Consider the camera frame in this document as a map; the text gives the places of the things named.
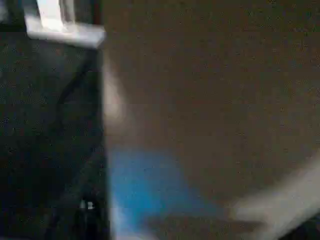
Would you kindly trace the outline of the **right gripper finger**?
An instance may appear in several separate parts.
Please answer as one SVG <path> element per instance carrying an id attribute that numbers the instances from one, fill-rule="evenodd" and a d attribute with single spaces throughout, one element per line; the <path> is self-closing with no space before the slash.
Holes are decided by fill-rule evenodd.
<path id="1" fill-rule="evenodd" d="M 65 240 L 109 240 L 110 224 L 105 198 L 84 192 L 65 204 Z"/>

